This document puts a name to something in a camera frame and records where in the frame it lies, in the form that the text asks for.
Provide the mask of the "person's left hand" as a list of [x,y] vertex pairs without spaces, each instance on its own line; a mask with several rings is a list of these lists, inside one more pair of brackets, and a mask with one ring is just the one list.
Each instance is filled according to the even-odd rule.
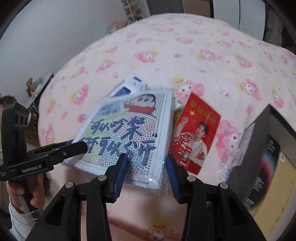
[[[32,194],[31,205],[37,209],[42,208],[45,204],[45,190],[44,190],[44,175],[41,173],[36,177],[36,184],[31,188],[30,192]],[[6,182],[6,189],[10,196],[10,203],[15,208],[15,210],[20,214],[25,214],[25,209],[23,208],[19,195],[24,195],[25,190],[13,181]]]

